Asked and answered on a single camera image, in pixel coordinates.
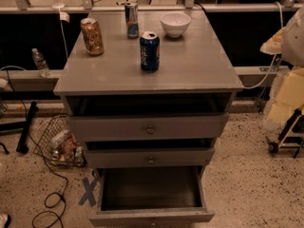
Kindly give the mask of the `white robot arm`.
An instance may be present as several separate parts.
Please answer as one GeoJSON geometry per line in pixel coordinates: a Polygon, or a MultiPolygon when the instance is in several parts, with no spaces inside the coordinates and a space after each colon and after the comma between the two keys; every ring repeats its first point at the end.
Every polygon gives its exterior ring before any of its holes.
{"type": "Polygon", "coordinates": [[[270,99],[264,108],[263,125],[276,129],[304,105],[304,6],[260,48],[266,54],[280,54],[292,69],[278,73],[272,83],[270,99]]]}

